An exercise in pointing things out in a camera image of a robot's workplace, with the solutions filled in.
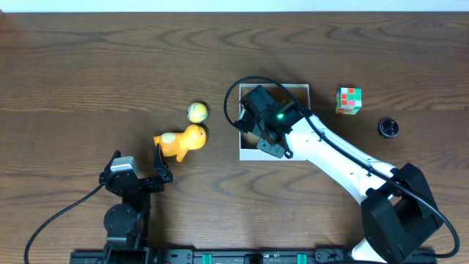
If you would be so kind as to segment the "orange rubber animal toy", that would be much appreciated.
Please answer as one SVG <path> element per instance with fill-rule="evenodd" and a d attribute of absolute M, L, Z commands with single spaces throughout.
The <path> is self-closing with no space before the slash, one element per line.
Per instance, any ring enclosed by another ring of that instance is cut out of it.
<path fill-rule="evenodd" d="M 198 125 L 189 125 L 183 132 L 166 132 L 154 136 L 155 146 L 160 146 L 164 157 L 175 156 L 182 162 L 189 150 L 201 149 L 207 141 L 206 130 Z"/>

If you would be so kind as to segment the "white cardboard box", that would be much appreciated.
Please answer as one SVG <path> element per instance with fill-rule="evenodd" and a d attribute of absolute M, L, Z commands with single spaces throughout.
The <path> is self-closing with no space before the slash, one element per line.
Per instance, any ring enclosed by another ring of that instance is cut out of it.
<path fill-rule="evenodd" d="M 284 106 L 292 102 L 291 97 L 275 84 L 261 84 L 261 86 L 271 94 L 274 100 L 280 101 Z M 308 84 L 283 84 L 283 86 L 290 91 L 305 108 L 311 108 Z M 304 158 L 298 157 L 297 155 L 291 159 L 285 157 L 277 158 L 259 150 L 256 148 L 259 140 L 260 138 L 252 133 L 239 132 L 239 159 L 241 161 L 304 161 Z"/>

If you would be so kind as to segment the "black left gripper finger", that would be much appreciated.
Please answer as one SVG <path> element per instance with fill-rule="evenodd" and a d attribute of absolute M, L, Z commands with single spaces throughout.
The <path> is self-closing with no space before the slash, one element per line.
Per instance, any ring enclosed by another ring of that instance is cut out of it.
<path fill-rule="evenodd" d="M 163 183 L 173 182 L 173 174 L 164 159 L 162 147 L 160 144 L 156 144 L 156 147 L 155 147 L 155 158 L 154 158 L 153 169 L 155 170 L 156 174 L 158 175 L 158 177 L 161 179 Z"/>
<path fill-rule="evenodd" d="M 111 165 L 116 158 L 121 157 L 121 152 L 116 150 L 112 155 L 110 161 L 104 167 L 103 171 L 99 175 L 99 184 L 107 184 L 107 182 L 111 179 L 113 172 L 111 171 Z"/>

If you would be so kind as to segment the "colourful puzzle cube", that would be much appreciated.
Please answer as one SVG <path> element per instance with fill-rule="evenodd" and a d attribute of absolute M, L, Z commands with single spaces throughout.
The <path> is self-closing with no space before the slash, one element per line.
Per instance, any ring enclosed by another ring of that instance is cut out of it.
<path fill-rule="evenodd" d="M 363 106 L 360 88 L 340 87 L 336 94 L 335 112 L 337 114 L 355 115 Z"/>

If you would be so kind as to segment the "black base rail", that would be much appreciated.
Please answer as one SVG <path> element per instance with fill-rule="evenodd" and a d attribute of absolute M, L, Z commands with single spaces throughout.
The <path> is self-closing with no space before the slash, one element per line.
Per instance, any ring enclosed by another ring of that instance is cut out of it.
<path fill-rule="evenodd" d="M 314 251 L 193 251 L 190 249 L 158 250 L 77 250 L 70 254 L 72 264 L 322 264 L 356 263 L 344 250 Z"/>

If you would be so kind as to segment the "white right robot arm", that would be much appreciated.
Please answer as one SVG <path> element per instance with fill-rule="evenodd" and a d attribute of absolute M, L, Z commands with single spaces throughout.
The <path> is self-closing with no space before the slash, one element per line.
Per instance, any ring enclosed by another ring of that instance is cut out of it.
<path fill-rule="evenodd" d="M 245 93 L 240 105 L 240 118 L 233 125 L 258 136 L 258 150 L 311 162 L 361 206 L 364 238 L 349 251 L 349 260 L 420 263 L 437 258 L 421 250 L 443 220 L 419 168 L 405 164 L 398 169 L 365 154 L 325 127 L 296 98 L 283 104 L 262 85 Z"/>

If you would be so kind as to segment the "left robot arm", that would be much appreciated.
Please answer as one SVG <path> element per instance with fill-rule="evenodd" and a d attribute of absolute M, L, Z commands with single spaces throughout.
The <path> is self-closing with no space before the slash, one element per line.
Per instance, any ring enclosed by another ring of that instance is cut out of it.
<path fill-rule="evenodd" d="M 148 245 L 151 194 L 164 190 L 161 178 L 140 178 L 134 157 L 123 157 L 117 150 L 100 173 L 99 183 L 122 199 L 104 216 L 107 238 L 99 262 L 153 263 L 155 250 Z"/>

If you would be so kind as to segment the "yellow grey striped ball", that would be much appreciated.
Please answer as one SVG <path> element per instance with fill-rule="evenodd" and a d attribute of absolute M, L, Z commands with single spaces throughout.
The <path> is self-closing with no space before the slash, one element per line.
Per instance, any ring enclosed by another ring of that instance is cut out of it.
<path fill-rule="evenodd" d="M 188 107 L 187 115 L 192 123 L 202 123 L 208 117 L 208 108 L 203 103 L 192 103 Z"/>

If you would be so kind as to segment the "black round lid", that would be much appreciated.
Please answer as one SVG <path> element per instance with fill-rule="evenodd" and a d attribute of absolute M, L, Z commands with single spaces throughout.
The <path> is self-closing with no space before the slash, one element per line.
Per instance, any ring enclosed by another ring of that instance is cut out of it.
<path fill-rule="evenodd" d="M 380 121 L 377 130 L 383 138 L 390 139 L 399 134 L 399 125 L 395 120 L 386 117 Z"/>

